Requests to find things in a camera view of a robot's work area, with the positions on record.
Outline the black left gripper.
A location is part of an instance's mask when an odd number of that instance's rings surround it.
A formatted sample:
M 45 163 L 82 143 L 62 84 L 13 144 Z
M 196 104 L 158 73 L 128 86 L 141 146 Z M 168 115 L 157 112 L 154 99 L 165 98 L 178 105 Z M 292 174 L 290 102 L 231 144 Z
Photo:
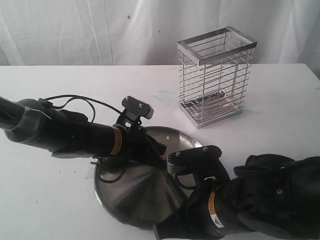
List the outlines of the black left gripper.
M 140 125 L 132 125 L 124 131 L 118 157 L 129 161 L 165 170 L 167 164 L 162 156 L 167 147 L 147 134 L 147 129 Z

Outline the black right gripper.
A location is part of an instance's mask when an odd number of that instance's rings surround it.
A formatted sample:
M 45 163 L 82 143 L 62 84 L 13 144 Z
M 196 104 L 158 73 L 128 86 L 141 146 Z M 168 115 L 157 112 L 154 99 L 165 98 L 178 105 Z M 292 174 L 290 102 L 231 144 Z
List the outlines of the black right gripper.
M 190 194 L 186 192 L 199 189 L 205 184 L 205 180 L 212 180 L 216 188 L 228 182 L 230 176 L 218 159 L 197 159 L 181 165 L 167 160 L 165 179 L 178 200 L 187 200 Z

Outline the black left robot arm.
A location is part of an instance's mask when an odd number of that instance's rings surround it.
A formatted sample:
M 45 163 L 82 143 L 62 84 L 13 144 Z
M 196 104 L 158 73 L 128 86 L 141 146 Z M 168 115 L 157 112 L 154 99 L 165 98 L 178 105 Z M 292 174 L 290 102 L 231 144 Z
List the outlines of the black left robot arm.
M 165 170 L 166 146 L 147 134 L 141 118 L 154 109 L 132 96 L 122 100 L 123 111 L 112 126 L 90 122 L 83 113 L 65 110 L 45 99 L 12 102 L 0 99 L 0 128 L 22 145 L 51 152 L 54 158 L 119 158 Z

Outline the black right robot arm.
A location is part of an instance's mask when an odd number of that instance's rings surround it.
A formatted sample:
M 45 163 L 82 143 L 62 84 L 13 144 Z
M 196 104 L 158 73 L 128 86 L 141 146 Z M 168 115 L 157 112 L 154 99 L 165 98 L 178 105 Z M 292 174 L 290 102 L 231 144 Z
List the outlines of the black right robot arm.
M 209 178 L 153 230 L 156 239 L 219 240 L 259 232 L 282 240 L 320 237 L 320 158 L 251 155 L 235 178 Z

